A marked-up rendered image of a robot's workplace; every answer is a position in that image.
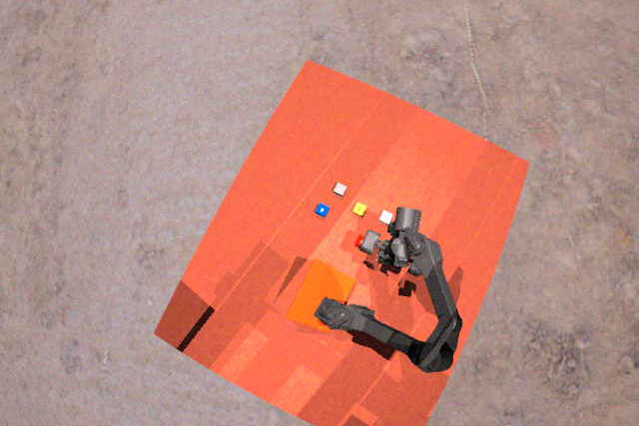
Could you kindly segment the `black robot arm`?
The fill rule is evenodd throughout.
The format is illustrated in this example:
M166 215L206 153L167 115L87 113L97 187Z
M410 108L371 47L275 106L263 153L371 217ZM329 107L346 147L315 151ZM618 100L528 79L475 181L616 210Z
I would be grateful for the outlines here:
M442 250L419 231L422 211L399 207L387 232L389 256L395 266L407 268L409 259L424 275L430 298L438 318L434 330L426 342L417 340L374 317L374 310L367 306L341 302L325 296L314 312L314 317L324 322L328 329L359 330L386 343L409 357L409 360L426 373L443 372L453 364L462 319L456 309L448 282L443 272ZM396 237L394 241L393 238Z

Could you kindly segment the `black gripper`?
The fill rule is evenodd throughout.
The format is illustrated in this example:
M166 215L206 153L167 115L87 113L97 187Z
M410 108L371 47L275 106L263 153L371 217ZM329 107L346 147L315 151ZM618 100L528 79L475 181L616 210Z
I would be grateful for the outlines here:
M372 229L368 229L365 232L364 237L363 237L363 239L362 239L362 241L361 241L361 243L360 243L358 248L359 248L360 251L362 251L362 252L364 252L366 254L372 255L374 250L375 250L375 248L377 247L377 248L379 248L379 253L377 255L377 258L379 258L380 260L382 260L384 262L388 261L388 262L391 263L391 265L393 265L394 264L394 260L389 256L389 253L388 253L388 247L391 244L391 242L388 243L388 239L385 239L384 241L379 239L380 236L381 236L380 233L378 233L378 232L376 232L376 231L374 231ZM416 276L416 277L421 276L422 273L420 272L418 267L415 266L415 264L413 263L411 258L409 259L409 263L410 263L410 265L409 265L409 269L408 269L407 272L412 274L412 275L414 275L414 276Z

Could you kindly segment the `small blue block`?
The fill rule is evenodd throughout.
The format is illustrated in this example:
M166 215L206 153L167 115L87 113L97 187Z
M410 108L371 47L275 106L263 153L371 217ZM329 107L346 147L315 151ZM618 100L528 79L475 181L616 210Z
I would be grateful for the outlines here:
M323 205L323 204L319 204L317 210L316 210L316 214L325 217L327 212L329 210L329 207Z

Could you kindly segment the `yellow block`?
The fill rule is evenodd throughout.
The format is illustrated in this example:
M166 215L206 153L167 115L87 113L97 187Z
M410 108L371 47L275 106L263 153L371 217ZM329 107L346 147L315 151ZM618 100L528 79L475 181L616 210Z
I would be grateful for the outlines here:
M357 215L362 217L364 212L365 212L365 209L366 209L366 206L364 206L364 205L362 205L360 203L357 203L355 208L354 208L354 210L353 210L353 213L355 213L355 214L357 214Z

